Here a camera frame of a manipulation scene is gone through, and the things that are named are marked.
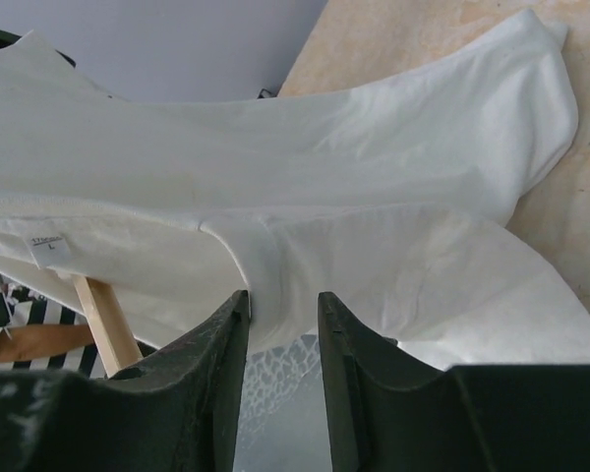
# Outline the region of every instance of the person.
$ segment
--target person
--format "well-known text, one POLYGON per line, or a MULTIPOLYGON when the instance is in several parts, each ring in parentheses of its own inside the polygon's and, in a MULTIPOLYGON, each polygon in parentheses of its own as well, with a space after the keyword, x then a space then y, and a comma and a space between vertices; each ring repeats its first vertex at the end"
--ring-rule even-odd
MULTIPOLYGON (((6 309, 6 316, 0 322, 0 370, 67 369, 104 377, 85 317, 17 284, 2 289, 0 311, 6 309)), ((154 351, 140 342, 139 347, 144 355, 154 351)))

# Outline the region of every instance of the wooden surface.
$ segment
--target wooden surface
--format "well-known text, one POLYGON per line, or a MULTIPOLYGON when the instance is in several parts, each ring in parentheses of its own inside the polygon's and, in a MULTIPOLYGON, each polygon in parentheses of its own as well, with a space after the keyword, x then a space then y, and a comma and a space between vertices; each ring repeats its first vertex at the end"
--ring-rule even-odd
POLYGON ((280 96, 407 71, 526 7, 571 27, 563 57, 580 122, 569 153, 520 200, 507 227, 555 266, 590 312, 590 0, 329 0, 280 96))
POLYGON ((72 279, 107 377, 141 360, 142 353, 111 285, 82 275, 72 279))

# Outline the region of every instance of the black and white striped cloth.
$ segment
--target black and white striped cloth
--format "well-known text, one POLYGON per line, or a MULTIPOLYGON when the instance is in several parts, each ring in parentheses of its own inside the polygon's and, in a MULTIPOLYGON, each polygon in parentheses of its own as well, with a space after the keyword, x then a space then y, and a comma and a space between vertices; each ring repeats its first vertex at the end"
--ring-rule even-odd
MULTIPOLYGON (((28 301, 15 306, 8 327, 25 325, 86 325, 81 315, 46 300, 28 301)), ((67 354, 24 362, 0 364, 0 370, 10 369, 68 369, 91 378, 102 378, 105 371, 95 344, 74 349, 67 354)))

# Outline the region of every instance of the skin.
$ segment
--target skin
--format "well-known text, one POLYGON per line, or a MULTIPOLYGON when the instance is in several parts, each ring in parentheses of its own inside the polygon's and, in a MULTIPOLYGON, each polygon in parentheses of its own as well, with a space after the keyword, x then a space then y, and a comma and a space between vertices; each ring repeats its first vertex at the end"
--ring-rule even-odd
POLYGON ((0 363, 57 356, 94 343, 89 326, 30 324, 0 333, 0 363))

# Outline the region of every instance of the clothing label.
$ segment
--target clothing label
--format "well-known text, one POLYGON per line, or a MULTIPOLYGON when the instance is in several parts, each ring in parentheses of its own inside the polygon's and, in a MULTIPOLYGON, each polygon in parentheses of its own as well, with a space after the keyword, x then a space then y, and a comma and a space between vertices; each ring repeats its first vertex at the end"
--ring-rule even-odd
POLYGON ((59 234, 25 238, 25 241, 39 268, 59 266, 72 258, 68 242, 59 234))

